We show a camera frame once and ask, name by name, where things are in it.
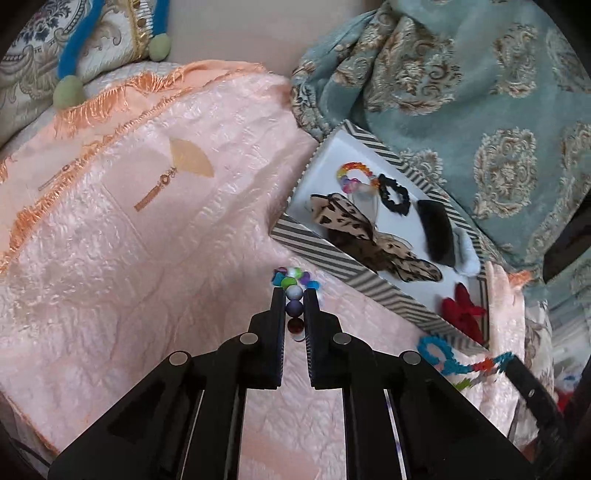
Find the black velvet bow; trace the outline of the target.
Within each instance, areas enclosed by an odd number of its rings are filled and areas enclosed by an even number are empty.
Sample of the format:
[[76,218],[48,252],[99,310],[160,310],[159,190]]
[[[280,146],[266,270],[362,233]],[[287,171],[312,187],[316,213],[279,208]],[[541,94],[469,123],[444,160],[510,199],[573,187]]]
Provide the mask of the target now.
[[454,267],[456,264],[454,236],[444,205],[434,200],[419,200],[417,210],[425,232],[430,258],[439,264]]

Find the black scrunchie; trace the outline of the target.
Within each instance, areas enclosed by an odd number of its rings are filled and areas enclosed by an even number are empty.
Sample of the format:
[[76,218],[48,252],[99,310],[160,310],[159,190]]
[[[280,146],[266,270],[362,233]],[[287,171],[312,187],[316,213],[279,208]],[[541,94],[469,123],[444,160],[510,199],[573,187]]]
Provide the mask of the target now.
[[394,214],[407,216],[411,209],[408,190],[397,180],[381,174],[378,177],[379,195],[383,205]]

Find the red velvet bow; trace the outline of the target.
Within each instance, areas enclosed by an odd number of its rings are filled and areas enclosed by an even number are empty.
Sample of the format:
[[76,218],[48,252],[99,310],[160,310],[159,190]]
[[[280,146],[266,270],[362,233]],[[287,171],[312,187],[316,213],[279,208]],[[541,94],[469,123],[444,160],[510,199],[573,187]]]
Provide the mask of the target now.
[[484,336],[478,319],[485,316],[487,310],[475,305],[466,286],[457,283],[454,297],[442,301],[441,317],[473,341],[484,344]]

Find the light blue fuzzy hair clip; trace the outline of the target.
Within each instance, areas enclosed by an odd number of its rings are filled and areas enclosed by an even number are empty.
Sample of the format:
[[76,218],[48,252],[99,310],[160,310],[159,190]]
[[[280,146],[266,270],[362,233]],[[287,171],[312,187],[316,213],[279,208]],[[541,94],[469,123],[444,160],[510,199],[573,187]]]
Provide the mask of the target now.
[[455,228],[453,235],[455,271],[466,277],[476,277],[481,271],[481,261],[472,239],[462,228]]

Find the leopard print ribbon bow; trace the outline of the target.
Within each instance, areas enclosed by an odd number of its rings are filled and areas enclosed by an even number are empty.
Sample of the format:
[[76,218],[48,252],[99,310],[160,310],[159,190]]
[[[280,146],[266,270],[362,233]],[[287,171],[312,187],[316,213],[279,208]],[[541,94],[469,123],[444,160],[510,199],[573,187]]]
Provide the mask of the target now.
[[406,283],[443,280],[435,264],[419,258],[405,239],[380,232],[342,194],[312,194],[311,216],[315,224],[327,230],[332,244],[370,270],[387,271]]

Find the peach satin quilted bedspread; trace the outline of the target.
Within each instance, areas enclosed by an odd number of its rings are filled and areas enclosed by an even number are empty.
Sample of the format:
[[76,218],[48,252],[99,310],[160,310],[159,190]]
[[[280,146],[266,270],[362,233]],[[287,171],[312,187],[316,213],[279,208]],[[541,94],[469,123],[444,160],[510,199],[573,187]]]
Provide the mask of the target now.
[[245,329],[276,267],[310,270],[322,306],[370,345],[417,343],[417,327],[270,237],[317,147],[287,78],[144,62],[88,89],[97,113],[66,128],[47,111],[4,151],[3,232],[82,161],[1,275],[6,427],[28,450],[53,458],[165,356]]

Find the chevron striped white tray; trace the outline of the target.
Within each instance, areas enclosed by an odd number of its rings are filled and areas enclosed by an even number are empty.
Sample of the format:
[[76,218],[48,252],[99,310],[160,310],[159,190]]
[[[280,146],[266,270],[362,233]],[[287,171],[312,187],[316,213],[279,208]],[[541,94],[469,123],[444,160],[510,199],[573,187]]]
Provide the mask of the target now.
[[487,351],[476,229],[441,188],[355,124],[318,146],[270,235],[461,352]]

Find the teal paisley blanket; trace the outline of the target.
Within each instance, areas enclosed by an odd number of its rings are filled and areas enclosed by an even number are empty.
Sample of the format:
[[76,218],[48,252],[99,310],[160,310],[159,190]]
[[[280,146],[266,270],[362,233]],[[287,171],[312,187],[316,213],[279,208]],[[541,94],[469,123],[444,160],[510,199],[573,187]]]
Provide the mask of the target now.
[[590,197],[590,77],[532,1],[387,1],[308,49],[291,76],[298,125],[377,137],[534,281],[554,329],[590,322],[590,256],[557,274]]

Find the floral embroidered cream pillow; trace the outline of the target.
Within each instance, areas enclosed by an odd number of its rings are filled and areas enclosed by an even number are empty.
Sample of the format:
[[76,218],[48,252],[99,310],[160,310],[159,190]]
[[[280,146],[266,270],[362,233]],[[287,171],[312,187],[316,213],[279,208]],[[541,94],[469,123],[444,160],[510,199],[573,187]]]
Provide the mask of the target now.
[[[1,60],[1,142],[37,119],[52,104],[58,61],[90,1],[47,1],[27,21]],[[100,74],[147,56],[153,1],[106,1],[77,60],[88,83]]]

